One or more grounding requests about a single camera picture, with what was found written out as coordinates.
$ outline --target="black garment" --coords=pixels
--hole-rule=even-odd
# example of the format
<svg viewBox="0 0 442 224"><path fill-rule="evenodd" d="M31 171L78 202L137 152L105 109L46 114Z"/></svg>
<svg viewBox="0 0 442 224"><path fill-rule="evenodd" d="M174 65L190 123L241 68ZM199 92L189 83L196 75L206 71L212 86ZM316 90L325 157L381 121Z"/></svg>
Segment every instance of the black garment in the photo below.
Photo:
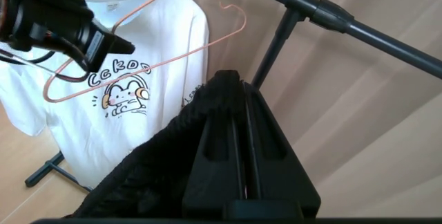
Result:
<svg viewBox="0 0 442 224"><path fill-rule="evenodd" d="M132 151L84 199L71 218L179 218L204 121L243 114L238 72L218 71L169 125Z"/></svg>

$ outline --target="orange cartoon ear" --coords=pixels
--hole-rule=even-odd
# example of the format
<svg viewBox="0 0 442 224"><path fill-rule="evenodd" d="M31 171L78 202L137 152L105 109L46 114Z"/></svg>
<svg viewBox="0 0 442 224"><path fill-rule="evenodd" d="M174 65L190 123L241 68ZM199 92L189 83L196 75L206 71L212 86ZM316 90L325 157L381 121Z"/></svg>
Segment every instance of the orange cartoon ear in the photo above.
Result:
<svg viewBox="0 0 442 224"><path fill-rule="evenodd" d="M105 94L102 100L103 109L107 109L109 107L109 94Z"/></svg>
<svg viewBox="0 0 442 224"><path fill-rule="evenodd" d="M135 91L135 95L142 99L142 100L148 100L149 99L149 92L145 88L139 88Z"/></svg>

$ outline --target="cartoon mouse print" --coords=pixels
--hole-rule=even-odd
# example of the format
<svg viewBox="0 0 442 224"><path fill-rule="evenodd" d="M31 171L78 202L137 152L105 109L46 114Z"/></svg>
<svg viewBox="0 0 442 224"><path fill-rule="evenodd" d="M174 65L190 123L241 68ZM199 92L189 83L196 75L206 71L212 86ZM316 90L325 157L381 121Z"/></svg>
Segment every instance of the cartoon mouse print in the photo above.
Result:
<svg viewBox="0 0 442 224"><path fill-rule="evenodd" d="M146 105L143 101L149 100L148 86L139 75L109 84L102 99L103 109L112 107L112 116L132 112L146 115Z"/></svg>

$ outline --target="beige curtain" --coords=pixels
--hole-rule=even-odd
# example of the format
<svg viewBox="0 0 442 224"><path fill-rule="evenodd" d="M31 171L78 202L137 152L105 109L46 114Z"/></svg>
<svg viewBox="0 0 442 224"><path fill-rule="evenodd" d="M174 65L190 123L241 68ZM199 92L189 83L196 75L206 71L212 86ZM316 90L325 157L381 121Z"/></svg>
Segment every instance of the beige curtain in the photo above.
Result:
<svg viewBox="0 0 442 224"><path fill-rule="evenodd" d="M211 39L242 24L216 0L195 0ZM359 21L442 58L442 0L332 0ZM209 76L251 81L285 10L247 12L239 35L209 50ZM442 80L347 35L299 23L262 86L322 198L319 216L442 216Z"/></svg>

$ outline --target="wooden floor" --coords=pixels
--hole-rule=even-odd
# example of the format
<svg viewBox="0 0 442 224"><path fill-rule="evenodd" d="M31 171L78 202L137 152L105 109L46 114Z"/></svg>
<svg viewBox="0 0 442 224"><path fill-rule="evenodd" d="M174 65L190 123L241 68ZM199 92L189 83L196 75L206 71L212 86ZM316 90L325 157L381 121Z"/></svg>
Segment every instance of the wooden floor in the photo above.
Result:
<svg viewBox="0 0 442 224"><path fill-rule="evenodd" d="M9 122L0 105L0 224L31 223L72 213L86 192L56 172L33 188L24 180L58 152L49 131L29 137ZM65 162L61 166L69 171Z"/></svg>

